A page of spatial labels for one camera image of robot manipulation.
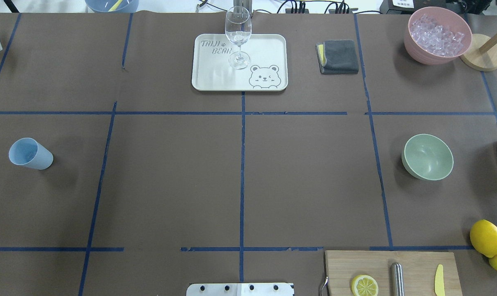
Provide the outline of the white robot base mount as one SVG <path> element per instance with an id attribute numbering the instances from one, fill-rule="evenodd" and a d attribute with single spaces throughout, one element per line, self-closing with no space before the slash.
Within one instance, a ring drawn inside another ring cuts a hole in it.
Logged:
<path id="1" fill-rule="evenodd" d="M 293 296 L 294 285 L 286 282 L 194 283 L 187 296 Z"/>

